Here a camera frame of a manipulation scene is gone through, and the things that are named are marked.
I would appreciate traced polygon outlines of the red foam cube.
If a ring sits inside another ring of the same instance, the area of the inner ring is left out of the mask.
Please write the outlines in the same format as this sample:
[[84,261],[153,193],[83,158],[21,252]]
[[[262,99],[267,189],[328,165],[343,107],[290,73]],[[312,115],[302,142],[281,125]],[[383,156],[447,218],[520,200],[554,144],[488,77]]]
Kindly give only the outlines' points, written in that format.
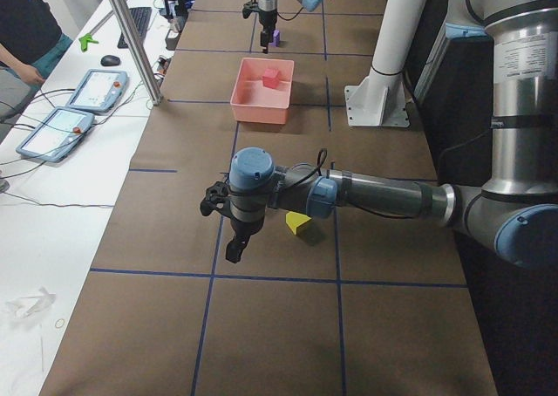
[[276,89],[280,83],[280,72],[278,69],[269,67],[262,75],[262,84],[264,87]]

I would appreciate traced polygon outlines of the person in dark shirt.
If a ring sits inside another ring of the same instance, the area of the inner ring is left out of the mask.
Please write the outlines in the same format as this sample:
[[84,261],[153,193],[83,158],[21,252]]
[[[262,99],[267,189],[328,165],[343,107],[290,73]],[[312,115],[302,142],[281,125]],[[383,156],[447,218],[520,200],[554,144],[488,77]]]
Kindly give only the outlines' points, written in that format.
[[71,46],[44,0],[1,0],[1,66],[39,88]]

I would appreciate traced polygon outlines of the pink plastic bin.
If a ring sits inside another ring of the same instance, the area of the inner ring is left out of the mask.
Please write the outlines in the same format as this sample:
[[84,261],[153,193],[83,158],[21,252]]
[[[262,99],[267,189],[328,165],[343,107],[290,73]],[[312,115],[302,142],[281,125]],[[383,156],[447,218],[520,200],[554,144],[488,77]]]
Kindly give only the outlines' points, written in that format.
[[[262,84],[263,72],[269,67],[280,72],[276,89]],[[288,120],[294,68],[293,60],[243,58],[230,99],[235,120],[284,125]]]

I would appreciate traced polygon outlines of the teach pendant tablet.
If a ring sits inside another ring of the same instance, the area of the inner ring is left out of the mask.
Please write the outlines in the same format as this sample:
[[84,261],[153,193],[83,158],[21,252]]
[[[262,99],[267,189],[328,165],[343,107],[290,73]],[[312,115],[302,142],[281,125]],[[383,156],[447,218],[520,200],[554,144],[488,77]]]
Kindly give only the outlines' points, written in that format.
[[90,69],[82,78],[66,106],[91,113],[106,113],[112,109],[128,84],[124,71]]
[[55,107],[17,146],[24,158],[60,162],[88,134],[95,115],[68,107]]

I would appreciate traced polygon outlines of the purple foam cube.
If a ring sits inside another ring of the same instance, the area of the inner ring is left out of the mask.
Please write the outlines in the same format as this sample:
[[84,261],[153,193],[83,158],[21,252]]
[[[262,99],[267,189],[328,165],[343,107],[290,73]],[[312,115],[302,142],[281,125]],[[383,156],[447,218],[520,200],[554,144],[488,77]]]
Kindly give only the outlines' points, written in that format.
[[281,44],[281,32],[279,30],[274,30],[270,45],[273,47],[279,47]]

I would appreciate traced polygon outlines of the black keyboard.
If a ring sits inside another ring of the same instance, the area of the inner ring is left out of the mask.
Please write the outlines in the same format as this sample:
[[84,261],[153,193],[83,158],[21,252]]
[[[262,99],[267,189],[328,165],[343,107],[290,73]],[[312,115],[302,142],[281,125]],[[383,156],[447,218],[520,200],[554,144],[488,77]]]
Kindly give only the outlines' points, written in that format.
[[134,25],[139,35],[139,40],[143,44],[151,22],[151,7],[133,7],[129,9]]

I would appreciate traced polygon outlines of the green plastic clamp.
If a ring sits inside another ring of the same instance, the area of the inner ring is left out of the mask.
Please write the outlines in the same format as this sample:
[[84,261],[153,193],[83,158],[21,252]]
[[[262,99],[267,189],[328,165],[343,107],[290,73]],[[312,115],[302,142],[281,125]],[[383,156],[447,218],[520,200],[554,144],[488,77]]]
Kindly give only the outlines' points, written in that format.
[[97,44],[99,41],[95,40],[91,33],[86,33],[84,36],[78,39],[80,44],[80,49],[82,52],[88,51],[90,44]]

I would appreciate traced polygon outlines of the lower teach pendant tablet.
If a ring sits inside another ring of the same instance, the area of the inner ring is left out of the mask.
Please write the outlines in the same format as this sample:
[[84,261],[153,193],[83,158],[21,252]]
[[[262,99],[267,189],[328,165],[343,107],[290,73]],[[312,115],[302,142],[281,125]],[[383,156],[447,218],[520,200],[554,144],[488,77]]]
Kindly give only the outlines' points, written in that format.
[[68,107],[55,107],[17,146],[24,158],[60,162],[88,134],[95,115]]

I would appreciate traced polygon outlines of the yellow foam cube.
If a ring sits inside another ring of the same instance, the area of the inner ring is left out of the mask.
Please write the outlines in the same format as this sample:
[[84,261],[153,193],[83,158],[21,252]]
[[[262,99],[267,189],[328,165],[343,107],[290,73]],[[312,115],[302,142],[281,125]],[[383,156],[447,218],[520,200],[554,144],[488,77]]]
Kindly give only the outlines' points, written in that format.
[[295,236],[300,235],[310,225],[311,221],[311,217],[293,211],[289,211],[285,215],[286,225]]

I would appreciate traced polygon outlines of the crumpled clear plastic wrap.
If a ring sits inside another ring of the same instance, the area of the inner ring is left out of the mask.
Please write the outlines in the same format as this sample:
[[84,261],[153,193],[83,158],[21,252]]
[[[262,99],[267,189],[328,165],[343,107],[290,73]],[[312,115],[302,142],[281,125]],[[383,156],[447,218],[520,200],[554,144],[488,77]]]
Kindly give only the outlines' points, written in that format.
[[5,313],[13,321],[23,321],[41,315],[57,300],[55,293],[41,287],[33,295],[18,297],[5,303]]

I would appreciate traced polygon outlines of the black computer mouse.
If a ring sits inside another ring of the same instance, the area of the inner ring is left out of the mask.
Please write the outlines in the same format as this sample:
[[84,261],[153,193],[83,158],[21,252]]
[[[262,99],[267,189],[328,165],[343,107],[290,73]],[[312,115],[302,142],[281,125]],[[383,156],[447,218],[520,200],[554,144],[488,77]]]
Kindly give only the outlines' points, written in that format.
[[121,64],[121,59],[114,55],[105,55],[100,59],[100,64],[104,67],[118,66]]

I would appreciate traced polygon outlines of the upper teach pendant tablet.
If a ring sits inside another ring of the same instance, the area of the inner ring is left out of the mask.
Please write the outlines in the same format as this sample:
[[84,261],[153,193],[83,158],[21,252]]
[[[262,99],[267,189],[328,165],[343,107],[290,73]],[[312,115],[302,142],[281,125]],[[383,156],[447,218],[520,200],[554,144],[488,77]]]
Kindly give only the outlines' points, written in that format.
[[66,106],[91,113],[106,113],[112,109],[128,84],[124,71],[90,69],[82,78]]

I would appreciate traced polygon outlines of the aluminium frame post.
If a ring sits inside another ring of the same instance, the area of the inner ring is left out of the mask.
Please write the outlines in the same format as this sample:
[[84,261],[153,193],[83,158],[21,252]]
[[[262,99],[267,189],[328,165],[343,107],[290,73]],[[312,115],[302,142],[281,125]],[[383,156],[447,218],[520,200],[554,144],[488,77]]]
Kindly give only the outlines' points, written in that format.
[[153,75],[153,69],[148,61],[143,44],[140,42],[140,35],[128,9],[127,1],[109,0],[109,3],[112,6],[112,11],[117,18],[119,27],[125,36],[133,62],[148,92],[152,105],[158,106],[162,101],[162,94]]

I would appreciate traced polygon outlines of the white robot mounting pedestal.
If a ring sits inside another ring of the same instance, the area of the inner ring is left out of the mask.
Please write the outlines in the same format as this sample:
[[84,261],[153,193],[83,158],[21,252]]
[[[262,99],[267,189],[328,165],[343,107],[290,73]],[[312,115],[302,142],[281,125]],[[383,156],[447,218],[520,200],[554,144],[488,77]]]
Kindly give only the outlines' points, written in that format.
[[403,73],[426,0],[387,0],[371,68],[344,88],[350,126],[408,127]]

